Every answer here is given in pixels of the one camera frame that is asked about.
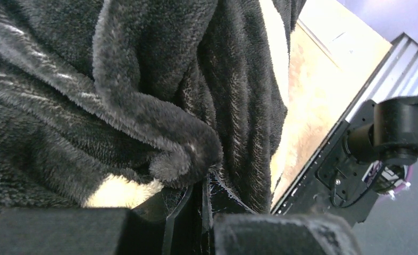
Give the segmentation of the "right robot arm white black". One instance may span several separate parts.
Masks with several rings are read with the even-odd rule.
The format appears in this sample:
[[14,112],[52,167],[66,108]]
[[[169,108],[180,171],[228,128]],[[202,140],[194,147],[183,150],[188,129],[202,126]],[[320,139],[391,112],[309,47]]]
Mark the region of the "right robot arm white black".
[[348,130],[342,148],[359,164],[410,167],[418,159],[418,96],[401,96],[369,103],[373,115]]

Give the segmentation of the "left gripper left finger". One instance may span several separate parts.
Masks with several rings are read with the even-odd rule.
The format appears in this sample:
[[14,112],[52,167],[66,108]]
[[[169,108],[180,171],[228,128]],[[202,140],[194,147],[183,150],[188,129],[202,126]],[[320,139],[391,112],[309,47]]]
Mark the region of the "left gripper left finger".
[[0,254],[170,254],[193,189],[164,189],[135,209],[10,209]]

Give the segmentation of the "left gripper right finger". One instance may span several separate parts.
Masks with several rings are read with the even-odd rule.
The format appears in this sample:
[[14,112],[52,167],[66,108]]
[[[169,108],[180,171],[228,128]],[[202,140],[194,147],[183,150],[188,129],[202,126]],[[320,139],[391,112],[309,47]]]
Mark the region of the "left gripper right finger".
[[361,254],[348,223],[332,214],[257,214],[209,173],[203,184],[202,254]]

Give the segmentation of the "black pillowcase with beige flowers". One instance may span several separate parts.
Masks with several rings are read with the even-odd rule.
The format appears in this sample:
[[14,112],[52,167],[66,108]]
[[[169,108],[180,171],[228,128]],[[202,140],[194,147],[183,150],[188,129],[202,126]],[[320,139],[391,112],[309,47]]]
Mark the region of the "black pillowcase with beige flowers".
[[304,1],[0,1],[0,213],[136,208],[216,172],[268,213]]

